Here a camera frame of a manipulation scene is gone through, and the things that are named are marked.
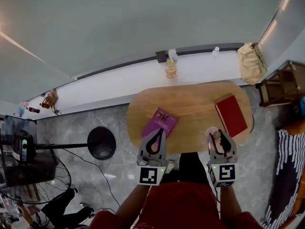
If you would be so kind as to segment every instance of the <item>wooden table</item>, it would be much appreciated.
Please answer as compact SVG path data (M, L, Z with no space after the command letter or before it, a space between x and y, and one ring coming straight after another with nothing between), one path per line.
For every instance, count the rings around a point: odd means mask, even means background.
M138 93L128 107L129 138L134 145L140 146L142 130L159 107L178 118L177 125L166 138L167 153L208 150L205 131L211 126L224 130L215 104L231 95L235 95L248 126L233 138L241 144L252 129L252 111L246 92L230 82L158 87Z

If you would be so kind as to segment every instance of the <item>black pants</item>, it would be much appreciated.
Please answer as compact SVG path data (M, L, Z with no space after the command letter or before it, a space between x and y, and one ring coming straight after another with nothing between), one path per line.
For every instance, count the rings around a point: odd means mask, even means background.
M204 166L202 165L198 153L181 154L179 162L179 171L172 170L164 174L161 184L177 181L186 181L192 183L202 183L209 186Z
M45 213L56 229L74 228L92 214L92 209L85 207L77 213L64 215L66 207L74 198L74 193L74 189L69 188L65 193L52 199L43 207L42 212Z

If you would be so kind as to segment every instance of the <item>cloth bag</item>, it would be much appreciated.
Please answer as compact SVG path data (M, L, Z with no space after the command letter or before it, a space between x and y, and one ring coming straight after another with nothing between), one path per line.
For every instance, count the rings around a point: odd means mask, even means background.
M237 50L242 81L255 85L267 70L257 43L245 43Z

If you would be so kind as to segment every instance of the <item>striped fabric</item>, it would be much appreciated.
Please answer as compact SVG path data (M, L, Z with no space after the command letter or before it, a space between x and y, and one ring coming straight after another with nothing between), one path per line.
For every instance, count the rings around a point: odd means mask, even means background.
M278 163L273 191L262 226L279 228L290 216L299 189L304 168L305 133L289 135L279 132Z

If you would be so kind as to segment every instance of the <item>sneaker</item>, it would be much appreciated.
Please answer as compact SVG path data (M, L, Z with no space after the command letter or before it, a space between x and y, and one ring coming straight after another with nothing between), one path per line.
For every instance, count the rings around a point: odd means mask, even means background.
M73 188L76 193L80 192L80 189L73 184L71 184L71 188Z
M172 170L179 170L179 168L178 168L177 164L173 160L169 160L165 173L168 174Z
M89 207L90 209L92 209L92 213L95 211L95 208L93 208L91 205L84 203L84 202L80 202L80 205L85 208L85 207Z

